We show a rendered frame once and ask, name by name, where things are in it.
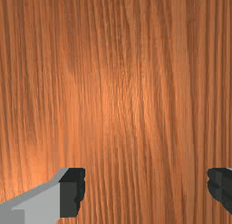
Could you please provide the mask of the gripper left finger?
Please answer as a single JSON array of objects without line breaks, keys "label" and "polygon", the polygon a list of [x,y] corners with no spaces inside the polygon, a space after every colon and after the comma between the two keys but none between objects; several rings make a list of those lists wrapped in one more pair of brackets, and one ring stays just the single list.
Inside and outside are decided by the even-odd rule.
[{"label": "gripper left finger", "polygon": [[0,224],[56,224],[76,218],[85,193],[85,169],[60,169],[48,182],[0,204]]}]

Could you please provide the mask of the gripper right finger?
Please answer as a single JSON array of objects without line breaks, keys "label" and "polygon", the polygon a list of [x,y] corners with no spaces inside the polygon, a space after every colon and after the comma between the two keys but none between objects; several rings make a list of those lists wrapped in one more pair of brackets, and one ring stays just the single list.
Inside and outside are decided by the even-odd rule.
[{"label": "gripper right finger", "polygon": [[232,215],[232,168],[208,169],[208,191]]}]

